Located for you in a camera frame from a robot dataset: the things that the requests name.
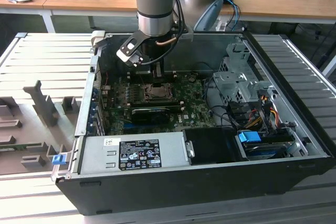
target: red wire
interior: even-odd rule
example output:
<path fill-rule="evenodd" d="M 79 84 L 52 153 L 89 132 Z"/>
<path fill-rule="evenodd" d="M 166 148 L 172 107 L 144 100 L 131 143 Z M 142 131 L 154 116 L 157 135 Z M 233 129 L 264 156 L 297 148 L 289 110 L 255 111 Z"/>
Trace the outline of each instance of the red wire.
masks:
<path fill-rule="evenodd" d="M 256 111 L 257 111 L 257 110 L 252 110 L 252 111 L 251 111 L 250 115 L 248 116 L 248 121 L 251 121 L 252 114 L 253 114 L 253 112 L 256 112 Z"/>

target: desk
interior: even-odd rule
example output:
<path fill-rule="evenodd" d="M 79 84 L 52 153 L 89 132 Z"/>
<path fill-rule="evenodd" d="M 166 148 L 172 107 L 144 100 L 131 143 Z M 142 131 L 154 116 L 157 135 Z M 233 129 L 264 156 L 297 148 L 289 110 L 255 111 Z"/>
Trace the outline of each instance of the desk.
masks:
<path fill-rule="evenodd" d="M 240 20 L 289 23 L 334 24 L 336 0 L 234 0 Z M 222 15 L 232 15 L 231 10 Z"/>
<path fill-rule="evenodd" d="M 235 0 L 241 9 L 240 20 L 289 23 L 333 24 L 336 0 Z M 0 0 L 0 13 L 42 15 L 47 30 L 54 33 L 52 15 L 135 17 L 136 0 L 33 0 L 11 4 Z M 232 15 L 225 5 L 222 18 Z"/>

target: white label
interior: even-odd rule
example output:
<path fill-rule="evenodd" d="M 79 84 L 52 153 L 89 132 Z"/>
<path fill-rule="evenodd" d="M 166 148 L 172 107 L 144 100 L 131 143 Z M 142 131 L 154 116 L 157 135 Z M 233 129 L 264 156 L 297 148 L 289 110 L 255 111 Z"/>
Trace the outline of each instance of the white label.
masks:
<path fill-rule="evenodd" d="M 104 146 L 119 145 L 121 138 L 105 138 Z"/>
<path fill-rule="evenodd" d="M 159 160 L 159 159 L 148 160 L 148 162 L 149 162 L 150 164 L 158 164 L 158 163 L 161 163 L 161 160 Z"/>

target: white table leg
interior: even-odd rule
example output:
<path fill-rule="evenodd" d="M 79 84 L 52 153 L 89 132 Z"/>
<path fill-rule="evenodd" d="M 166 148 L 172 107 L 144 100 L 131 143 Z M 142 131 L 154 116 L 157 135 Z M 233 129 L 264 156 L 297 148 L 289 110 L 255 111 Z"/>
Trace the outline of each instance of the white table leg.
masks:
<path fill-rule="evenodd" d="M 328 78 L 334 72 L 335 69 L 336 69 L 336 55 L 334 56 L 334 58 L 332 58 L 331 62 L 325 67 L 322 74 Z"/>
<path fill-rule="evenodd" d="M 46 25 L 48 33 L 55 33 L 55 28 L 53 25 L 53 21 L 51 19 L 51 11 L 50 10 L 45 10 L 40 13 L 42 15 L 42 18 L 44 20 L 44 24 Z"/>

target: yellow wire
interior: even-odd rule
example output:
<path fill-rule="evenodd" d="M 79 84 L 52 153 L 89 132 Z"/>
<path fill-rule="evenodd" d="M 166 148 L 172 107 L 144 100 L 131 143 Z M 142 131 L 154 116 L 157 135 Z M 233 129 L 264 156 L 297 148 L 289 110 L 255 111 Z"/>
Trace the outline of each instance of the yellow wire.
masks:
<path fill-rule="evenodd" d="M 247 125 L 246 128 L 250 128 L 250 127 L 256 125 L 257 123 L 259 123 L 260 121 L 261 121 L 261 117 L 258 117 L 253 122 L 251 122 L 249 125 Z"/>

